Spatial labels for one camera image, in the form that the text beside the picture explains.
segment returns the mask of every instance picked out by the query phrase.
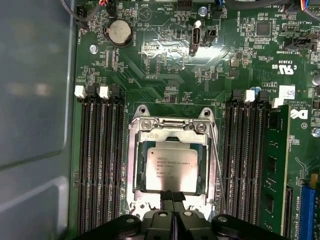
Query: cpu socket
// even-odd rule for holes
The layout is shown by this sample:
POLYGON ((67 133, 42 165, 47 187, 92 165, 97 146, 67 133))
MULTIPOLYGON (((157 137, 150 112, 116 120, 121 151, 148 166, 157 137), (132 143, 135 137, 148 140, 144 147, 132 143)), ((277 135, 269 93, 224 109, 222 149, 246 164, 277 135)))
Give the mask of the cpu socket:
POLYGON ((183 192, 186 209, 207 218, 214 209, 218 129, 210 108, 198 118, 150 116, 138 106, 129 125, 126 197, 130 213, 143 218, 160 209, 160 192, 183 192))

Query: blue pcie slot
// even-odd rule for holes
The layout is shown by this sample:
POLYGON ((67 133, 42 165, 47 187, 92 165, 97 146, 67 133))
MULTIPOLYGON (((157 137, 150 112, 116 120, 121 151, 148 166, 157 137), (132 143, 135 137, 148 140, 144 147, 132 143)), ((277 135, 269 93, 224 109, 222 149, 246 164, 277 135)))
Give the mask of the blue pcie slot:
POLYGON ((309 186, 303 186, 301 191, 301 211, 300 211, 300 240, 314 239, 314 216, 315 216, 316 190, 309 186))

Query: white slot latch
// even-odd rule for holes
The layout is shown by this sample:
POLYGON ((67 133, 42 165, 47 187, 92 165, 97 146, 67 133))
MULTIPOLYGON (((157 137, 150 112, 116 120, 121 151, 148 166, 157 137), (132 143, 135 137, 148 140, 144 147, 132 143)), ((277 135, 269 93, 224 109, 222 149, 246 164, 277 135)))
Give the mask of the white slot latch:
POLYGON ((99 96, 102 99, 109 99, 110 98, 109 87, 108 86, 100 86, 99 96))
POLYGON ((77 98, 85 99, 86 96, 87 96, 85 86, 76 85, 76 86, 75 86, 75 89, 74 89, 74 95, 75 95, 77 98))
POLYGON ((245 90, 243 101, 245 103, 254 102, 256 99, 256 92, 255 90, 245 90))
POLYGON ((275 97, 271 102, 271 107, 277 109, 284 104, 284 99, 282 97, 275 97))

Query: cable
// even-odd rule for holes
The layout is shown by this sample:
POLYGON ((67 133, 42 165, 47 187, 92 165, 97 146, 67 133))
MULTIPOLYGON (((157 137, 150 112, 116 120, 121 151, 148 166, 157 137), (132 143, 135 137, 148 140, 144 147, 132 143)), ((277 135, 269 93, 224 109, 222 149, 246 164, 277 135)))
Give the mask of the cable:
POLYGON ((80 22, 89 22, 91 19, 94 18, 94 16, 99 12, 100 10, 100 5, 98 4, 93 10, 92 12, 90 12, 90 14, 87 17, 81 17, 78 16, 75 12, 73 12, 71 10, 71 8, 67 5, 66 0, 60 0, 62 6, 64 7, 65 10, 67 10, 67 12, 73 16, 75 19, 79 20, 80 22))
POLYGON ((312 11, 309 11, 308 9, 305 9, 303 11, 304 13, 308 14, 310 17, 312 17, 313 19, 320 21, 320 16, 316 15, 315 13, 313 13, 312 11))
POLYGON ((309 0, 306 0, 305 4, 304 4, 304 8, 306 9, 308 7, 308 5, 309 5, 309 0))
POLYGON ((302 11, 304 11, 306 9, 306 4, 305 4, 304 0, 300 0, 300 7, 301 7, 302 11))
POLYGON ((284 0, 260 0, 260 1, 237 1, 224 0, 227 7, 237 10, 258 9, 269 5, 277 5, 283 3, 284 0))

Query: motherboard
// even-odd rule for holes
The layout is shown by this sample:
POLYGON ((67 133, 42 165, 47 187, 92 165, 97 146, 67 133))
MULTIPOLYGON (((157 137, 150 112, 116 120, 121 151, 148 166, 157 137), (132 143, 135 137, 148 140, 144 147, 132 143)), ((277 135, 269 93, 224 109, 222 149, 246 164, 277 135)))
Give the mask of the motherboard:
POLYGON ((167 190, 208 220, 319 238, 319 22, 290 3, 119 0, 77 26, 69 238, 167 190))

